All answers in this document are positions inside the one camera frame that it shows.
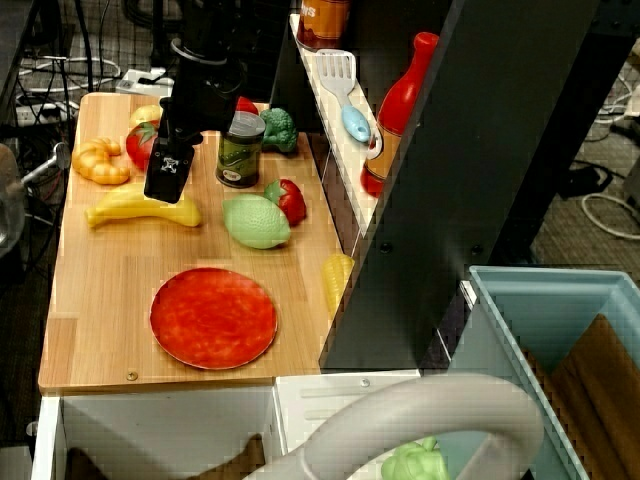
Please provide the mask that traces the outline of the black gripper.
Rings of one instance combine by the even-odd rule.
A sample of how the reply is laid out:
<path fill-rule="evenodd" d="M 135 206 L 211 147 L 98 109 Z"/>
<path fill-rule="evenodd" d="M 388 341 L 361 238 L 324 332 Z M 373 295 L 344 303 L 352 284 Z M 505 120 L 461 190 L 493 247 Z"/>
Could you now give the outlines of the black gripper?
<path fill-rule="evenodd" d="M 194 158 L 194 145 L 206 131 L 227 132 L 239 95 L 216 87 L 182 89 L 160 99 L 162 117 L 149 158 L 144 195 L 176 204 L 184 190 Z"/>

